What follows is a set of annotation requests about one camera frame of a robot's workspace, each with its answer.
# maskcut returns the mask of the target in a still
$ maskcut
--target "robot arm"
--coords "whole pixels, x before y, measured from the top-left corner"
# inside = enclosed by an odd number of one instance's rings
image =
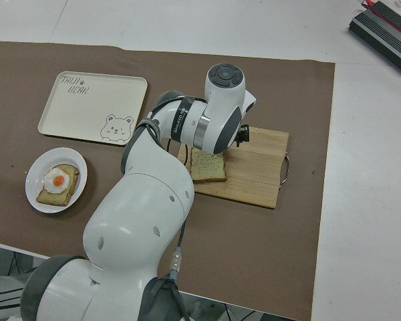
[[[86,225],[89,260],[51,258],[38,268],[22,295],[23,320],[162,320],[146,308],[146,291],[158,291],[152,282],[160,258],[190,211],[194,187],[160,138],[217,154],[230,147],[254,103],[242,71],[223,64],[209,70],[205,100],[161,95],[125,148],[124,176]],[[172,313],[163,320],[180,320]]]

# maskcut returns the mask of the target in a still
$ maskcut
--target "orange yolk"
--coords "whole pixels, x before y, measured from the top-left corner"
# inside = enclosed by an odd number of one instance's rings
[[[64,183],[64,176],[58,175],[53,178],[53,184],[55,186],[61,186]]]

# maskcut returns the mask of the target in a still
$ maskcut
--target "bear drawing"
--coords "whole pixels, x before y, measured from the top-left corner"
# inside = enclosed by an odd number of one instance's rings
[[[108,115],[106,124],[101,129],[103,142],[116,142],[123,144],[131,137],[131,125],[134,122],[132,117],[116,118],[114,115]]]

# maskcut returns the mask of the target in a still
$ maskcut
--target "brown tablecloth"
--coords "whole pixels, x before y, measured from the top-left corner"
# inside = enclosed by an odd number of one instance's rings
[[[147,115],[159,94],[175,89],[203,97],[207,70],[239,66],[257,98],[245,123],[289,132],[291,172],[276,210],[196,195],[183,241],[179,288],[200,296],[310,320],[334,65],[116,47],[0,42],[0,243],[55,255],[84,255],[85,224],[121,177],[123,148],[49,137],[37,125],[62,71],[140,76]],[[25,172],[56,147],[80,152],[88,165],[82,196],[46,215],[25,196]],[[167,271],[166,250],[159,274]]]

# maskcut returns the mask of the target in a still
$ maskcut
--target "slice of bread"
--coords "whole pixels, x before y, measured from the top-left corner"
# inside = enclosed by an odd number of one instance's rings
[[[59,164],[55,166],[63,171],[67,172],[70,176],[70,183],[68,187],[60,194],[49,193],[45,189],[40,191],[39,196],[35,199],[38,203],[55,205],[55,206],[67,206],[79,179],[79,170],[73,165]]]
[[[225,182],[225,153],[208,154],[197,148],[190,151],[190,175],[193,183]]]

